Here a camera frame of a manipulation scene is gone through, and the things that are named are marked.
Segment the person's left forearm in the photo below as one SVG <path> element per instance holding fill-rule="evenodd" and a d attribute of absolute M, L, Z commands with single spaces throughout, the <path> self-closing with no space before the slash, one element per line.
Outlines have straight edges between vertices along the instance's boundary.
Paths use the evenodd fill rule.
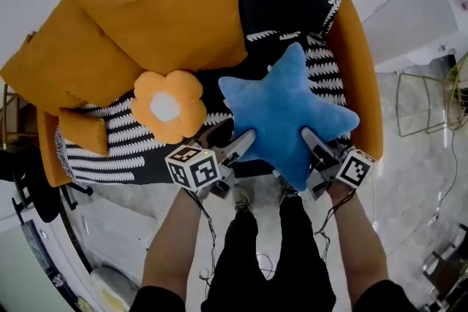
<path fill-rule="evenodd" d="M 180 189 L 147 251 L 142 286 L 155 286 L 186 299 L 201 209 Z"/>

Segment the person's black shirt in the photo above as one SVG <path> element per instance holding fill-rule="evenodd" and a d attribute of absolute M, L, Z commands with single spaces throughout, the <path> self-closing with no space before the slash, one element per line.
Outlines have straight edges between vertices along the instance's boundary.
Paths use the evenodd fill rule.
<path fill-rule="evenodd" d="M 200 312 L 333 312 L 334 302 L 329 305 L 323 300 L 300 301 L 286 297 L 282 301 L 247 297 L 245 300 L 204 301 Z M 137 296 L 129 312 L 186 312 L 184 301 L 175 293 L 155 287 L 145 286 Z M 418 312 L 404 290 L 392 281 L 380 281 L 368 288 L 352 307 L 352 312 Z"/>

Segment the blue star pillow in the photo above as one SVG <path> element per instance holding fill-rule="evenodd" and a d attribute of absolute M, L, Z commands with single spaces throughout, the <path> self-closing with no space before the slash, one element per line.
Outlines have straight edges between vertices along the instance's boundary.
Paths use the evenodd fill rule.
<path fill-rule="evenodd" d="M 294 42 L 262 80 L 218 80 L 233 114 L 234 137 L 250 129 L 256 132 L 256 140 L 239 160 L 267 162 L 298 191 L 306 189 L 312 161 L 302 128 L 328 142 L 360 123 L 355 112 L 313 94 L 308 75 L 306 55 Z"/>

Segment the wooden side table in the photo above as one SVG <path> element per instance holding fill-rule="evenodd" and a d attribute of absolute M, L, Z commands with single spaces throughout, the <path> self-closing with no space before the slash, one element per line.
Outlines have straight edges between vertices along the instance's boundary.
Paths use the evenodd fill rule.
<path fill-rule="evenodd" d="M 0 98 L 0 146 L 16 151 L 29 145 L 39 145 L 36 107 L 2 83 Z"/>

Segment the person's left shoe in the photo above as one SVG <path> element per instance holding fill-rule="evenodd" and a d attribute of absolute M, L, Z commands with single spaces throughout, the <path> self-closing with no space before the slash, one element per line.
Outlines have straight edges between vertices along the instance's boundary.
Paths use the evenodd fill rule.
<path fill-rule="evenodd" d="M 249 195 L 243 186 L 235 185 L 233 187 L 233 207 L 237 212 L 251 211 L 252 206 Z"/>

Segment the black office chair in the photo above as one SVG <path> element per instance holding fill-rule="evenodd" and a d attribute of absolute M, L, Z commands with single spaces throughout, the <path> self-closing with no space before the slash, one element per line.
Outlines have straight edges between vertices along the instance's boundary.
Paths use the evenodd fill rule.
<path fill-rule="evenodd" d="M 35 145 L 17 152 L 0 149 L 0 180 L 15 184 L 20 196 L 20 202 L 13 204 L 16 213 L 32 204 L 45 223 L 59 215 L 61 197 L 65 197 L 71 210 L 78 205 L 69 198 L 68 186 L 89 196 L 94 193 L 92 188 L 83 188 L 73 182 L 52 187 L 45 175 L 40 150 Z"/>

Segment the person's right shoe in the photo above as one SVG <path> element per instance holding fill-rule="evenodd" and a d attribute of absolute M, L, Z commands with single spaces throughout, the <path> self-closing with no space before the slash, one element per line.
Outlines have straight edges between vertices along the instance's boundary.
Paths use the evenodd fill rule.
<path fill-rule="evenodd" d="M 298 191 L 295 190 L 292 186 L 290 185 L 285 185 L 281 188 L 281 192 L 279 195 L 279 201 L 282 202 L 286 198 L 291 198 L 291 197 L 297 197 L 298 196 Z"/>

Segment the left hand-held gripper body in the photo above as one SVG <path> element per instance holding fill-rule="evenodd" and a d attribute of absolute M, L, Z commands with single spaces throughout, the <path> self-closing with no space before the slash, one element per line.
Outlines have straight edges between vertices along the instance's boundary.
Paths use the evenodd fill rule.
<path fill-rule="evenodd" d="M 226 199 L 235 177 L 218 158 L 213 150 L 181 145 L 165 157 L 165 163 L 173 182 L 196 197 L 213 194 Z"/>

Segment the white water dispenser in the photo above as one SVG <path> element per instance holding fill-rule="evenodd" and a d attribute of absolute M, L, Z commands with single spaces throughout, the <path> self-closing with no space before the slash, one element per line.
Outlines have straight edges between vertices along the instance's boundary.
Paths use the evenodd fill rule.
<path fill-rule="evenodd" d="M 363 29 L 377 73 L 468 52 L 468 9 L 456 0 L 388 0 Z"/>

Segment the person's black trousers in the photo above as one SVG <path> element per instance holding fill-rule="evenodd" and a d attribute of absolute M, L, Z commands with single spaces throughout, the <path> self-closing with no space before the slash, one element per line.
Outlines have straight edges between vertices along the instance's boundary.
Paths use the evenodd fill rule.
<path fill-rule="evenodd" d="M 201 312 L 332 312 L 336 296 L 301 197 L 286 196 L 279 217 L 281 251 L 268 280 L 257 261 L 256 218 L 236 213 Z"/>

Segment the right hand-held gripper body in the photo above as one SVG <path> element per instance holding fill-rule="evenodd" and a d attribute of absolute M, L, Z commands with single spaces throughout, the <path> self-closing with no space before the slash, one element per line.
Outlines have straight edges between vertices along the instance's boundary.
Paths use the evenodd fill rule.
<path fill-rule="evenodd" d="M 376 160 L 362 150 L 351 149 L 318 156 L 313 153 L 312 173 L 308 177 L 308 189 L 312 198 L 317 201 L 332 182 L 338 180 L 358 188 L 371 172 Z"/>

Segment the person's shoe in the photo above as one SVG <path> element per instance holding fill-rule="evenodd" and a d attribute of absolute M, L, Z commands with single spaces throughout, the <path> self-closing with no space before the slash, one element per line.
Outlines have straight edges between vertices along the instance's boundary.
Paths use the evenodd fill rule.
<path fill-rule="evenodd" d="M 279 201 L 282 202 L 286 198 L 291 198 L 291 197 L 297 197 L 298 196 L 298 191 L 295 190 L 292 186 L 290 185 L 285 185 L 281 188 L 281 192 L 279 195 Z"/>
<path fill-rule="evenodd" d="M 249 195 L 243 186 L 235 185 L 233 187 L 233 207 L 237 212 L 251 211 L 252 206 Z"/>

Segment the small orange sofa pillow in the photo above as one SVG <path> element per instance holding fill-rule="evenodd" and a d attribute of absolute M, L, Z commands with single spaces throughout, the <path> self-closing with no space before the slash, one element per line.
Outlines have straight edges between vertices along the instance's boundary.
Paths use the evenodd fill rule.
<path fill-rule="evenodd" d="M 100 156 L 108 156 L 107 127 L 103 119 L 62 108 L 58 122 L 65 140 Z"/>

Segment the person's right forearm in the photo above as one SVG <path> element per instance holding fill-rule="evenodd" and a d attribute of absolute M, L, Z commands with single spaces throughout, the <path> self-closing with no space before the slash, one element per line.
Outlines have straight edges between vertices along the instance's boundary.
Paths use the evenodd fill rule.
<path fill-rule="evenodd" d="M 327 188 L 339 236 L 351 305 L 376 283 L 389 279 L 384 248 L 355 189 L 335 180 Z"/>

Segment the orange flower pillow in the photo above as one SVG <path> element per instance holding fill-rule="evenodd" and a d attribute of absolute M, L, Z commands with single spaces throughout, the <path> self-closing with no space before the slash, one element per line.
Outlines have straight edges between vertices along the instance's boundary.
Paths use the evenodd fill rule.
<path fill-rule="evenodd" d="M 166 76 L 144 72 L 135 81 L 134 94 L 133 117 L 148 127 L 158 141 L 166 144 L 177 144 L 193 137 L 207 117 L 201 100 L 203 86 L 184 70 Z"/>

